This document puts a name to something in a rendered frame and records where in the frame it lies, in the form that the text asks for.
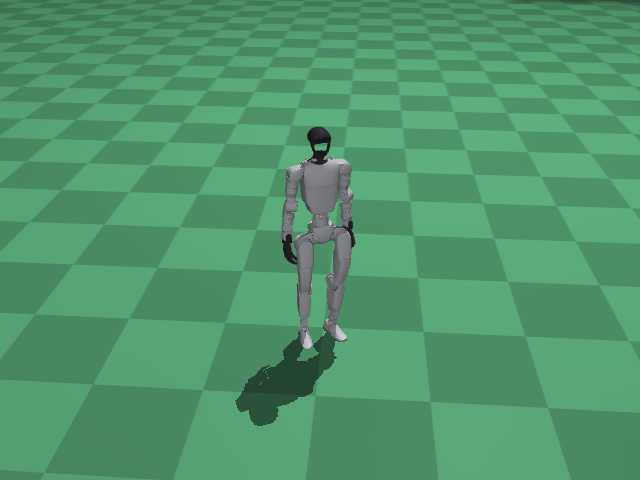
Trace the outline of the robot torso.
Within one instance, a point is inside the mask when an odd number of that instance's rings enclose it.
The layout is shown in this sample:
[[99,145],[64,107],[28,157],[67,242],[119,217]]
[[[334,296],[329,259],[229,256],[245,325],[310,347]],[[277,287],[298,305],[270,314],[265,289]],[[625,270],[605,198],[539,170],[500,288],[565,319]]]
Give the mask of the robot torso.
[[332,155],[323,160],[326,159],[327,163],[322,165],[310,162],[317,161],[314,158],[300,163],[304,167],[300,180],[301,198],[309,212],[314,214],[313,220],[308,222],[313,244],[323,244],[334,239],[334,225],[327,213],[334,210],[338,199],[340,167]]

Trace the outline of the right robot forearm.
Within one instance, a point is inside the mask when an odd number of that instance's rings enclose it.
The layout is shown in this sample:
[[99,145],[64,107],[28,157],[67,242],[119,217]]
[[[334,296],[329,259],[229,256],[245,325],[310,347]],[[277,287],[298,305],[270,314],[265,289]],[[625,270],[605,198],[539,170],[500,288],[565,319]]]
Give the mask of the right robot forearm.
[[286,235],[290,234],[292,237],[292,230],[293,230],[293,218],[294,218],[294,213],[293,212],[286,212],[287,210],[287,201],[284,202],[284,207],[283,207],[283,221],[282,221],[282,233],[281,233],[281,239],[286,241]]

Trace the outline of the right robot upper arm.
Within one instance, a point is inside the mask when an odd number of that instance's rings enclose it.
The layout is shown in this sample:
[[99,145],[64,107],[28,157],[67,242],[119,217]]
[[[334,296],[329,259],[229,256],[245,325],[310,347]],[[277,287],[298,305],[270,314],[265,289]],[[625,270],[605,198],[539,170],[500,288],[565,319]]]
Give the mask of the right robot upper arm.
[[298,190],[298,182],[303,177],[303,171],[304,167],[302,164],[291,166],[286,171],[286,212],[296,212],[298,209],[298,201],[295,201],[295,198]]

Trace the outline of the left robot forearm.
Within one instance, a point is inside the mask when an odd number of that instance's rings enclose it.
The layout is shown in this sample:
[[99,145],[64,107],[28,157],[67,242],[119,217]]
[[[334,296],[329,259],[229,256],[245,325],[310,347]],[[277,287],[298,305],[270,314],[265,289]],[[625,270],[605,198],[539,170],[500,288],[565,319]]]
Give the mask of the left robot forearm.
[[340,201],[342,225],[344,227],[347,227],[347,228],[348,228],[348,222],[350,220],[353,222],[353,220],[352,220],[352,210],[351,210],[352,200],[353,200],[353,198],[347,203],[343,203],[343,202]]

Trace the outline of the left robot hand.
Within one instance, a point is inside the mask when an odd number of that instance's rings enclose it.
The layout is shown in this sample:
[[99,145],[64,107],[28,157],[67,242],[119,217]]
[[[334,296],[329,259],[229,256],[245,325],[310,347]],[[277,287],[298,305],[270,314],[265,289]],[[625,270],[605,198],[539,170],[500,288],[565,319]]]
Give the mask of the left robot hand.
[[[342,225],[342,227],[344,226]],[[351,235],[351,249],[352,249],[352,246],[354,247],[355,245],[355,238],[354,238],[353,232],[351,231],[351,229],[353,229],[353,222],[350,220],[348,222],[348,228],[347,227],[344,227],[344,228],[347,229],[349,234]]]

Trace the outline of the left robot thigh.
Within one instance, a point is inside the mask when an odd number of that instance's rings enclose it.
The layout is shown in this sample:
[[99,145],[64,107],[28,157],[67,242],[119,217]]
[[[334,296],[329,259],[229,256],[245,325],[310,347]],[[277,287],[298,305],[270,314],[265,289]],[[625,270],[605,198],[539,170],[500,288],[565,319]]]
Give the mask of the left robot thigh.
[[326,276],[325,280],[328,288],[337,289],[339,284],[344,283],[351,262],[351,235],[348,230],[341,226],[334,226],[335,242],[333,250],[333,273]]

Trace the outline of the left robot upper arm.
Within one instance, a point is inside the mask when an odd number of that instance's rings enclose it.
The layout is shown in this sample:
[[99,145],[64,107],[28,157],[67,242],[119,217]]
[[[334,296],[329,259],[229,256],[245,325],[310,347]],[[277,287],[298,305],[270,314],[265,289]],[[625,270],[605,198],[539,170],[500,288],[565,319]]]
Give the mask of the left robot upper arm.
[[353,192],[348,189],[351,178],[351,165],[345,159],[335,159],[340,167],[339,177],[339,200],[343,203],[349,202],[353,197]]

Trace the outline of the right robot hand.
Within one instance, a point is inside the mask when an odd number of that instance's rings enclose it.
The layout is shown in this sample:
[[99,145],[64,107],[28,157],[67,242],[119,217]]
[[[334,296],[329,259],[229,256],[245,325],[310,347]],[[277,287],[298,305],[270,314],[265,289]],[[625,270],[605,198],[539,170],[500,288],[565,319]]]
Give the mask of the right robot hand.
[[[284,251],[284,256],[287,259],[287,261],[289,261],[292,264],[297,264],[297,262],[294,262],[293,259],[297,260],[297,258],[294,256],[294,254],[292,253],[292,249],[291,249],[291,243],[292,243],[292,236],[290,234],[286,235],[286,241],[282,240],[283,245],[283,251]],[[293,258],[293,259],[292,259]]]

